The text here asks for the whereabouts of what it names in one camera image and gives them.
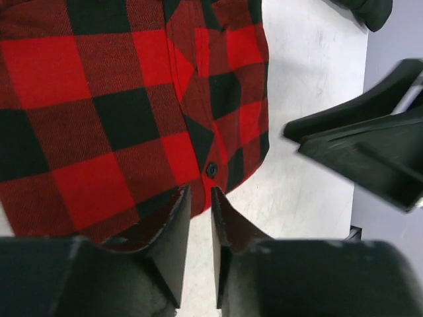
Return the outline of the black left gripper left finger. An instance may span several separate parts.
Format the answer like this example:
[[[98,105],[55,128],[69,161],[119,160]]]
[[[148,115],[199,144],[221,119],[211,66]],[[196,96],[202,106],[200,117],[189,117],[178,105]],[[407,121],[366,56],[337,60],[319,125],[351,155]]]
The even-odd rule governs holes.
[[[172,316],[179,308],[191,212],[178,190],[120,243],[1,239],[2,316]]]

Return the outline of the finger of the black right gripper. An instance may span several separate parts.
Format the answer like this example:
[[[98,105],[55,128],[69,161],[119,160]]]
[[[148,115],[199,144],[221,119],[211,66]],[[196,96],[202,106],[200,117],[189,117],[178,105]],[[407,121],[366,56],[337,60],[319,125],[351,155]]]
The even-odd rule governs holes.
[[[308,135],[389,115],[421,72],[421,59],[402,59],[384,79],[362,95],[288,122],[283,136],[292,141],[300,141]]]
[[[306,138],[299,153],[411,212],[422,198],[422,114],[398,114]]]

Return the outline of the red black plaid shirt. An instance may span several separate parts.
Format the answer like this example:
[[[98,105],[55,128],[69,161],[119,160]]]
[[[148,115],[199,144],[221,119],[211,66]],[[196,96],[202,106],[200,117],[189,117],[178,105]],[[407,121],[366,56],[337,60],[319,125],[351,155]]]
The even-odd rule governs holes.
[[[263,163],[260,1],[2,1],[1,206],[14,236],[129,237]]]

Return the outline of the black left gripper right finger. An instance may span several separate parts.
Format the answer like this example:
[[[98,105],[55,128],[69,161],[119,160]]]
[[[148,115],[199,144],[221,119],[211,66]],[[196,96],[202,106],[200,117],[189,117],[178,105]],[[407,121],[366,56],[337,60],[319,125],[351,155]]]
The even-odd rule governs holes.
[[[392,245],[275,239],[211,191],[216,304],[223,316],[421,316],[422,287]]]

